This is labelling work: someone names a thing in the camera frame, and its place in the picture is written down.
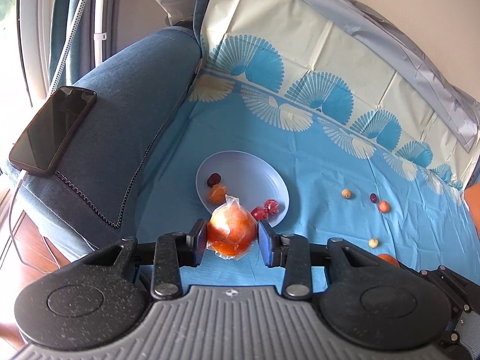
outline white fan pattern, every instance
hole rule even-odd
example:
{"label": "white fan pattern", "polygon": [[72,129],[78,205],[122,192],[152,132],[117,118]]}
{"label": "white fan pattern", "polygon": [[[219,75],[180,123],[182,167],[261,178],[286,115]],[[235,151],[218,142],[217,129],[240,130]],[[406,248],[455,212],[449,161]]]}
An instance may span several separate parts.
{"label": "white fan pattern", "polygon": [[242,85],[240,94],[247,107],[261,120],[283,130],[304,131],[313,123],[312,114],[285,103],[278,106],[273,96]]}
{"label": "white fan pattern", "polygon": [[407,161],[388,152],[383,153],[383,159],[390,165],[390,168],[396,171],[405,180],[415,180],[417,176],[417,166],[413,162]]}
{"label": "white fan pattern", "polygon": [[234,81],[229,79],[202,74],[193,84],[189,100],[209,103],[225,99],[232,92],[234,84]]}
{"label": "white fan pattern", "polygon": [[365,140],[341,130],[333,123],[330,123],[323,118],[319,117],[319,122],[323,124],[323,130],[325,131],[325,134],[327,134],[327,137],[348,154],[366,160],[371,158],[375,153],[375,147]]}
{"label": "white fan pattern", "polygon": [[421,169],[421,173],[430,189],[437,195],[442,195],[443,186],[438,176],[435,173],[429,171],[428,169]]}
{"label": "white fan pattern", "polygon": [[457,188],[451,187],[448,184],[443,186],[446,194],[452,198],[452,200],[457,204],[457,206],[462,204],[462,195]]}

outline gray gripper base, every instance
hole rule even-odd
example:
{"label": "gray gripper base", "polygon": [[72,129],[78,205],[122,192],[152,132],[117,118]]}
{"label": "gray gripper base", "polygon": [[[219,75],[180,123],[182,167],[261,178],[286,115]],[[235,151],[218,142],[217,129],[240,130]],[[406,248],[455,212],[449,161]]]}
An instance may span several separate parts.
{"label": "gray gripper base", "polygon": [[470,352],[472,359],[480,359],[480,315],[463,312],[457,328],[460,343]]}
{"label": "gray gripper base", "polygon": [[434,346],[411,352],[363,349],[330,332],[306,302],[274,287],[192,286],[159,301],[129,335],[97,349],[59,352],[28,345],[29,360],[448,360]]}

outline charging cable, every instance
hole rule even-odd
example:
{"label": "charging cable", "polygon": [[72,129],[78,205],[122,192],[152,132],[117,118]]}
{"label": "charging cable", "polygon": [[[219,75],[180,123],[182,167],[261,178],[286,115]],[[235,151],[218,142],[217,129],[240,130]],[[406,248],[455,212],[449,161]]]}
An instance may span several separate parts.
{"label": "charging cable", "polygon": [[[13,212],[14,210],[14,203],[15,203],[15,199],[17,198],[17,194],[18,194],[18,191],[20,190],[20,187],[22,186],[23,182],[25,181],[25,179],[27,178],[28,176],[28,172],[26,170],[22,170],[20,172],[20,176],[18,177],[18,180],[17,180],[17,185],[15,186],[15,191],[13,192],[13,196],[11,197],[11,200],[10,200],[10,207],[8,209],[8,229],[10,230],[10,238],[11,238],[11,241],[13,243],[13,246],[15,246],[15,250],[17,251],[17,254],[18,254],[18,258],[20,259],[20,261],[22,262],[22,264],[30,267],[30,268],[33,268],[35,269],[37,272],[40,272],[41,274],[45,275],[45,274],[49,274],[51,272],[44,272],[40,269],[38,269],[37,267],[25,262],[22,258],[22,255],[20,254],[20,250],[18,250],[18,246],[17,246],[17,242],[15,241],[15,234],[14,234],[14,231],[13,229],[11,228],[11,213]],[[58,268],[61,268],[57,258],[55,257],[55,255],[53,254],[52,252],[52,249],[50,249],[49,245],[47,244],[47,241],[45,240],[45,237],[42,236],[42,239],[43,239],[43,242],[46,246],[46,248],[49,250],[50,254],[52,255],[53,259],[55,260],[55,263],[57,264]]]}
{"label": "charging cable", "polygon": [[63,45],[63,49],[60,54],[60,59],[58,60],[57,68],[55,69],[55,73],[52,77],[52,83],[49,87],[49,93],[46,97],[47,99],[54,93],[57,89],[57,86],[60,81],[60,77],[63,72],[63,68],[65,67],[65,62],[67,61],[68,53],[71,48],[71,43],[74,40],[75,33],[77,32],[78,25],[80,24],[80,19],[82,18],[83,9],[85,8],[87,0],[79,0],[78,5],[75,9],[75,13],[73,14],[73,18],[71,20],[71,25],[67,31],[67,39]]}

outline red fruit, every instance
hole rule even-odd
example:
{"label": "red fruit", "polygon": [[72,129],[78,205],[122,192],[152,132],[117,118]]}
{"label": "red fruit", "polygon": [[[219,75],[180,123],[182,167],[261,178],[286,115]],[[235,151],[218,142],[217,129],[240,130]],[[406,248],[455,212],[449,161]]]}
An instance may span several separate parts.
{"label": "red fruit", "polygon": [[255,207],[251,210],[251,216],[258,222],[262,219],[268,219],[268,209],[266,207]]}
{"label": "red fruit", "polygon": [[268,213],[275,215],[278,213],[278,203],[275,199],[268,199],[263,206],[267,209]]}

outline wall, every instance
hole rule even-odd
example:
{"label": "wall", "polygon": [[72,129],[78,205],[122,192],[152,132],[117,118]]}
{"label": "wall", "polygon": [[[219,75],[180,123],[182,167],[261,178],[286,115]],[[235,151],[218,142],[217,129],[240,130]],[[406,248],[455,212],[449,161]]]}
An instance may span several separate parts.
{"label": "wall", "polygon": [[155,0],[120,0],[117,52],[164,28],[166,18]]}

